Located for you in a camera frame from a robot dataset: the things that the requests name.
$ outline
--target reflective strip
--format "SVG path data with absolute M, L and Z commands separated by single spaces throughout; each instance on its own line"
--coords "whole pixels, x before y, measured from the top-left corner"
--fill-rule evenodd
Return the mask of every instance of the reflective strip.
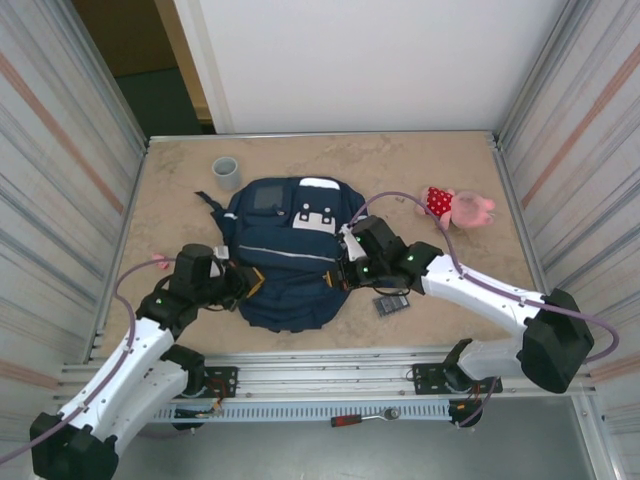
M 252 250 L 254 252 L 274 253 L 276 255 L 282 255 L 284 257 L 291 257 L 291 258 L 309 258 L 311 260 L 323 260 L 325 262 L 331 262 L 331 263 L 336 261 L 335 258 L 319 257 L 318 255 L 309 255 L 306 253 L 281 252 L 279 250 L 270 250 L 268 248 L 247 247 L 246 245 L 240 245 L 238 248 L 242 248 L 244 250 Z
M 340 185 L 333 180 L 327 180 L 326 178 L 314 178 L 307 177 L 300 180 L 301 187 L 319 187 L 319 188 L 332 188 L 334 190 L 340 190 Z

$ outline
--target metal wall panel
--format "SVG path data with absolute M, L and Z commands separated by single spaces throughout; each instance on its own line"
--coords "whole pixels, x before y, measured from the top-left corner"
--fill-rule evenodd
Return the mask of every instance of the metal wall panel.
M 101 62 L 67 3 L 0 2 L 0 454 L 84 360 L 144 155 Z
M 500 140 L 547 283 L 621 334 L 592 375 L 627 475 L 637 478 L 640 2 L 582 3 Z M 597 347 L 609 342 L 595 333 Z

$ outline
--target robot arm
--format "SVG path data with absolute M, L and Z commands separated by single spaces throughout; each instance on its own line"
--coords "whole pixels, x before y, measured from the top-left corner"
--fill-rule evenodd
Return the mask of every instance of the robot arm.
M 132 342 L 129 331 L 73 400 L 57 415 L 42 413 L 33 422 L 32 440 L 82 408 L 64 428 L 33 448 L 34 473 L 45 479 L 111 479 L 119 456 L 162 405 L 181 393 L 201 390 L 204 357 L 175 344 L 198 310 L 212 305 L 233 310 L 263 281 L 253 268 L 223 265 L 209 247 L 186 245 L 173 275 L 142 301 Z
M 349 290 L 384 286 L 389 281 L 452 301 L 478 312 L 511 334 L 507 340 L 461 340 L 447 356 L 448 384 L 466 391 L 475 382 L 502 375 L 527 376 L 554 393 L 567 390 L 594 341 L 584 321 L 526 305 L 526 300 L 578 311 L 573 298 L 554 290 L 545 296 L 499 282 L 462 266 L 465 274 L 493 287 L 490 291 L 458 273 L 453 259 L 423 242 L 406 246 L 386 222 L 369 216 L 341 230 L 345 255 L 329 272 L 332 285 Z M 498 291 L 515 294 L 506 298 Z

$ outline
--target navy blue backpack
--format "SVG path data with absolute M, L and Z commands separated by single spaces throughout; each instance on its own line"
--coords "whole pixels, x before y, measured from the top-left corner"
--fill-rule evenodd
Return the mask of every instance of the navy blue backpack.
M 364 204 L 362 195 L 320 177 L 255 180 L 227 209 L 196 194 L 213 207 L 231 260 L 265 277 L 239 306 L 252 326 L 298 332 L 321 328 L 338 313 L 349 294 L 329 287 L 325 275 L 342 254 L 335 234 Z

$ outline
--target gray floor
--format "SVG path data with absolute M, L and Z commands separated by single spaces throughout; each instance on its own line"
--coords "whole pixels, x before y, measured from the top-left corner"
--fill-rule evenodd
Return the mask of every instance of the gray floor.
M 207 425 L 135 440 L 115 477 L 183 480 L 589 480 L 569 398 L 496 399 L 474 432 L 444 422 Z

